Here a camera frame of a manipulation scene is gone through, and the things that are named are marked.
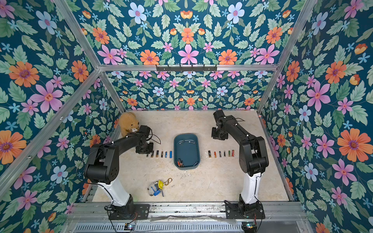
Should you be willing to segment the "teal plastic storage box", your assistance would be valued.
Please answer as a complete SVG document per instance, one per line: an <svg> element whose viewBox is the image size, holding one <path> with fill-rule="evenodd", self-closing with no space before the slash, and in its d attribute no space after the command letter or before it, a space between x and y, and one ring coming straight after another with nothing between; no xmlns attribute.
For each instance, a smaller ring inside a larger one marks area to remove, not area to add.
<svg viewBox="0 0 373 233"><path fill-rule="evenodd" d="M195 134L180 134L174 138L174 165L180 170L192 170L201 162L198 137Z"/></svg>

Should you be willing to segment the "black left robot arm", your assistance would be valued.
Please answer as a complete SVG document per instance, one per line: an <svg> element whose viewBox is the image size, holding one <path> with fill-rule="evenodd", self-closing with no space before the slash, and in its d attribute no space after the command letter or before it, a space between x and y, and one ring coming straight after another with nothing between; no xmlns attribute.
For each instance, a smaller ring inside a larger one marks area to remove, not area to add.
<svg viewBox="0 0 373 233"><path fill-rule="evenodd" d="M135 148L138 154L149 154L153 143L147 134L133 133L116 141L92 146L85 165L84 176L100 186L112 200L115 207L124 208L133 198L118 179L119 156Z"/></svg>

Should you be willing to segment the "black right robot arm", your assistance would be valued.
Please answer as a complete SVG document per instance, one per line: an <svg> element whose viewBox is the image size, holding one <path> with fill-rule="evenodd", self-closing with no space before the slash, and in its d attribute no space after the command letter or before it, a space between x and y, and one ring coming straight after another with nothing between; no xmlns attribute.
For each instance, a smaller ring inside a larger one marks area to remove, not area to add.
<svg viewBox="0 0 373 233"><path fill-rule="evenodd" d="M255 204L259 201L262 174L269 166L265 140L249 133L234 116L226 116L222 110L214 112L213 116L216 127L212 128L212 138L227 140L231 136L239 145L239 165L245 174L240 202L245 205Z"/></svg>

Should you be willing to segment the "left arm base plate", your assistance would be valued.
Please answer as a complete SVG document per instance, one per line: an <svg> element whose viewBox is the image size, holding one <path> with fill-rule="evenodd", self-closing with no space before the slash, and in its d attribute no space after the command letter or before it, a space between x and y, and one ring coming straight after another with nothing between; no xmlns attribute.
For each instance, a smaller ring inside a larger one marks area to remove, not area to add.
<svg viewBox="0 0 373 233"><path fill-rule="evenodd" d="M149 210L149 204L128 204L112 206L108 212L110 220L144 220L148 218Z"/></svg>

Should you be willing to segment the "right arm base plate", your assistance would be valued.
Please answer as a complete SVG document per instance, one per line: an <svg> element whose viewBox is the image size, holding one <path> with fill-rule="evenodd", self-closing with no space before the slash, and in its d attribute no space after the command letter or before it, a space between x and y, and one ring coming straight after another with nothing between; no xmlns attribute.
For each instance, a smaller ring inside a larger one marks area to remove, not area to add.
<svg viewBox="0 0 373 233"><path fill-rule="evenodd" d="M224 201L225 213L227 219L265 219L263 205L260 201L254 204L245 204L238 202L237 204Z"/></svg>

